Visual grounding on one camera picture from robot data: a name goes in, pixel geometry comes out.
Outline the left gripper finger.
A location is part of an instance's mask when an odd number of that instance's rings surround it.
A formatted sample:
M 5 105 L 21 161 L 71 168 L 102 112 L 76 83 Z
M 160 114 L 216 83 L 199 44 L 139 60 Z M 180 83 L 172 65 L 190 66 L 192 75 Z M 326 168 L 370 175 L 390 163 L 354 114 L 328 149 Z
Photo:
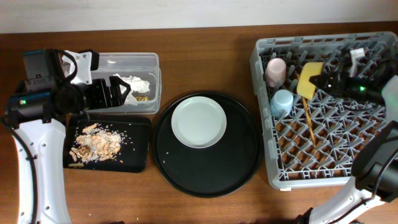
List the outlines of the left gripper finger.
M 112 106 L 121 106 L 124 104 L 126 98 L 128 96 L 128 92 L 126 93 L 121 93 L 119 92 L 113 92 L 112 97 L 111 97 L 111 104 Z
M 113 86 L 114 88 L 118 88 L 121 93 L 130 93 L 130 91 L 131 91 L 130 84 L 128 84 L 127 81 L 124 81 L 119 76 L 116 76 L 116 75 L 111 76 L 110 83 L 111 83 L 111 86 Z

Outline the white tissue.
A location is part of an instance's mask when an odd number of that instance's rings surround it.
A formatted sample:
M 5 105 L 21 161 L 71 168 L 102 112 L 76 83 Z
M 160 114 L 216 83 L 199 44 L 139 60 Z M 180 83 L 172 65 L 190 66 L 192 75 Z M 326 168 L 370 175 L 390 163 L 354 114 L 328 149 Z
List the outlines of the white tissue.
M 121 77 L 118 73 L 114 74 L 114 76 Z M 137 102 L 134 96 L 147 96 L 149 97 L 150 92 L 150 83 L 149 81 L 142 80 L 139 77 L 129 76 L 129 77 L 121 77 L 124 81 L 127 81 L 131 86 L 131 91 L 128 93 L 128 96 L 124 102 L 125 105 L 134 105 L 134 102 Z

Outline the yellow bowl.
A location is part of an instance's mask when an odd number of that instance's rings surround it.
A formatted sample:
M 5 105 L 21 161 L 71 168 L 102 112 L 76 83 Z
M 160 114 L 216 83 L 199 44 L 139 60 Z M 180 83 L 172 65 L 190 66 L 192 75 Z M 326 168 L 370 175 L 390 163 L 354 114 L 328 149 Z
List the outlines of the yellow bowl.
M 314 96 L 316 86 L 310 82 L 310 78 L 320 75 L 323 69 L 323 62 L 309 62 L 303 66 L 297 83 L 297 94 L 307 100 Z

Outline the brown gold snack wrapper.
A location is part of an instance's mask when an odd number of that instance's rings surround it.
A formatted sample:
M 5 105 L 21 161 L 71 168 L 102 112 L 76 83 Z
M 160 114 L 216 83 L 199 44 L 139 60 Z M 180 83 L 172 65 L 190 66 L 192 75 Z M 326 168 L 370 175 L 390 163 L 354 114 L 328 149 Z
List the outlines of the brown gold snack wrapper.
M 149 98 L 147 96 L 134 96 L 137 101 L 148 101 Z

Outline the wooden chopstick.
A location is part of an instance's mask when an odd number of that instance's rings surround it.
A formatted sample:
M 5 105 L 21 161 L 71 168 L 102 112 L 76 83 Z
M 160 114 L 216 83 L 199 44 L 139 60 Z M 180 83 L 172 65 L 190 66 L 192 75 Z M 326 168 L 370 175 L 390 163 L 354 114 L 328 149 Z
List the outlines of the wooden chopstick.
M 310 118 L 310 113 L 308 111 L 307 100 L 303 96 L 302 96 L 302 101 L 303 101 L 303 108 L 304 108 L 305 114 L 306 114 L 308 128 L 309 128 L 309 131 L 310 131 L 310 137 L 311 137 L 311 140 L 312 140 L 312 143 L 313 143 L 313 147 L 316 148 L 317 143 L 316 143 L 316 138 L 315 138 L 315 135 L 314 135 L 314 132 L 313 132 L 313 128 L 312 128 L 312 120 Z

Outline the food scraps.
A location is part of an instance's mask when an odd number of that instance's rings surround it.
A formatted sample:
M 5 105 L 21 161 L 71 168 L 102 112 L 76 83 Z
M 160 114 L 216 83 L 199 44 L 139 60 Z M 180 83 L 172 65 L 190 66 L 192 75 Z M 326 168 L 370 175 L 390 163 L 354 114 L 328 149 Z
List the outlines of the food scraps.
M 67 167 L 81 169 L 90 163 L 118 161 L 122 149 L 134 143 L 127 133 L 131 126 L 129 123 L 95 121 L 77 128 L 72 145 L 67 147 L 70 156 Z

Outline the blue cup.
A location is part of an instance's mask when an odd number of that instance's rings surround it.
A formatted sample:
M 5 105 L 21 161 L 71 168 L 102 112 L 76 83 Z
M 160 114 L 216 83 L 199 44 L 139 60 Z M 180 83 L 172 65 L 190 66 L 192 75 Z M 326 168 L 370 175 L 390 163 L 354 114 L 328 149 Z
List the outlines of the blue cup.
M 294 96 L 288 90 L 278 90 L 271 99 L 271 115 L 276 118 L 286 117 L 292 109 Z

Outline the pink cup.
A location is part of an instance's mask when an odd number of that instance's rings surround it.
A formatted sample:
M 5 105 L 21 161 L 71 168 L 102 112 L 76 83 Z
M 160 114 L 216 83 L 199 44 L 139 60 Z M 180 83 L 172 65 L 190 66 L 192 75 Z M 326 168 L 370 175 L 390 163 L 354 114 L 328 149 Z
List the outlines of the pink cup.
M 266 66 L 264 75 L 267 86 L 273 88 L 276 84 L 285 82 L 286 68 L 287 66 L 283 59 L 271 59 Z

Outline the grey plate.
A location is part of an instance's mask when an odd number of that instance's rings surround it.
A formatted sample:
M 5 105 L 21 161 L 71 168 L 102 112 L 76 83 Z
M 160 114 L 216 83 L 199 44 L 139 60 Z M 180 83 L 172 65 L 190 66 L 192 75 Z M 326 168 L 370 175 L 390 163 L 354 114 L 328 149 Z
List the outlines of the grey plate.
M 226 112 L 209 97 L 191 96 L 177 104 L 171 127 L 182 144 L 195 149 L 210 147 L 226 132 Z

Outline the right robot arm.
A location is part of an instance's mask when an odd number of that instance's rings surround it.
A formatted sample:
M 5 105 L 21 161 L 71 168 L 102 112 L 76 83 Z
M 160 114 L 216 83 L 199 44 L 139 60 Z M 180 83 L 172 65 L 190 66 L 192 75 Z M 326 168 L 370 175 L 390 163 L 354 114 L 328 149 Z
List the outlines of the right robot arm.
M 397 59 L 381 62 L 369 79 L 355 74 L 352 59 L 335 72 L 322 74 L 323 65 L 306 63 L 297 92 L 306 99 L 319 88 L 343 99 L 369 101 L 386 108 L 387 125 L 357 155 L 343 188 L 319 207 L 309 208 L 295 223 L 351 223 L 364 212 L 397 198 Z

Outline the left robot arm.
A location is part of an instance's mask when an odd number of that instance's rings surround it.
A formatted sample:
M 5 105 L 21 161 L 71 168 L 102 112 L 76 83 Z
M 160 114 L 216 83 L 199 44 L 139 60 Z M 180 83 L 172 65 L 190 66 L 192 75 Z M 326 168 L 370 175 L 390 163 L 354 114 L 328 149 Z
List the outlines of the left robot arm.
M 68 114 L 121 106 L 127 92 L 119 77 L 93 79 L 94 50 L 43 49 L 23 54 L 27 79 L 18 84 L 1 117 L 16 144 L 18 223 L 70 223 L 63 177 Z

